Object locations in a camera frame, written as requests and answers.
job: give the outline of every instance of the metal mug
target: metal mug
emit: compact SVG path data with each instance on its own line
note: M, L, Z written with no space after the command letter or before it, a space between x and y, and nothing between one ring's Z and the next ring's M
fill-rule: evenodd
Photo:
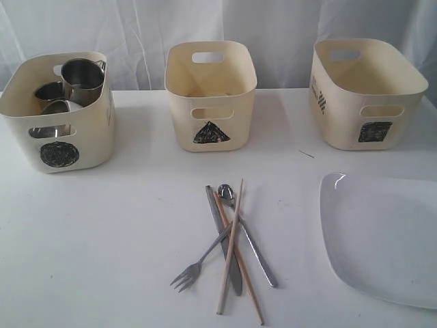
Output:
M50 82L41 85L33 95L38 99L41 109L47 107L55 100L64 99L64 88L61 81Z
M77 111L81 108L83 107L71 101L55 100L44 108L41 115L67 113L69 111ZM62 135L69 135L70 133L69 124L44 126L42 128L31 128L29 130L30 136L36 139L61 137Z
M81 106L89 106L99 99L106 63L76 58L67 61L61 68L61 77L66 100Z

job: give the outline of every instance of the white plate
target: white plate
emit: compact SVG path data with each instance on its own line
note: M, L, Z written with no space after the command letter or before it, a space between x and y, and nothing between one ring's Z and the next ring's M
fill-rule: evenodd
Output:
M437 183L328 174L320 214L330 263L378 299L437 309Z

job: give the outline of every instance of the chopstick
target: chopstick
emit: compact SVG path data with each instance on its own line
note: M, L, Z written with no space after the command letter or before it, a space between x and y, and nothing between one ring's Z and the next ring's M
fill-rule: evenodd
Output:
M235 235L236 235L237 225L238 225L238 218L239 218L238 213L240 212L242 191L243 191L243 179L241 179L240 193L238 194L234 222L232 223L231 236L229 237L229 246L227 247L225 270L223 272L223 280L222 280L221 289L220 289L220 299L218 300L218 306L217 306L217 311L216 311L216 313L218 315L222 315L223 310L225 309L227 280L229 277L229 268L231 266L231 258L232 258L231 255L232 255L232 252L234 251Z
M218 211L220 212L220 216L221 216L221 219L223 221L223 224L226 227L229 225L229 221L227 219L226 212L223 208L223 205L221 204L220 197L216 191L214 192L214 198L216 200ZM235 257L237 258L238 265L240 265L241 274L243 277L244 284L246 285L247 291L249 293L249 296L251 297L253 306L255 306L255 310L257 312L259 321L260 321L261 326L262 326L264 324L264 318L263 318L262 313L261 313L261 308L259 306L255 291L252 287L252 283L251 283L251 280L249 278L249 273L247 272L246 265L244 264L243 257L241 256L240 250L238 249L237 245L235 246L234 253L235 253Z

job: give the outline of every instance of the tabletop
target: tabletop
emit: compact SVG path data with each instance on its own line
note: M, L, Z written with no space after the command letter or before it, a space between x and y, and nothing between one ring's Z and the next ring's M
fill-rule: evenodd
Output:
M423 99L391 150L326 144L308 90L257 90L248 144L190 153L176 143L164 91L114 91L113 157L81 171L32 169L0 120L1 327L255 327L244 289L215 314L217 247L196 284L169 283L217 235L205 186L245 180L242 214L279 281L238 246L268 327L435 327L437 312L373 299L334 273L320 224L330 172L437 180L437 111Z

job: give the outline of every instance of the white backdrop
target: white backdrop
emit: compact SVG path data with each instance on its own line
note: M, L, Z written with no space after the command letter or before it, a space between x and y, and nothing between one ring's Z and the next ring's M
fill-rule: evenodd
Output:
M258 87L308 87L313 44L390 42L437 105L437 0L0 0L0 90L35 55L96 50L114 90L164 87L168 50L194 40L248 46Z

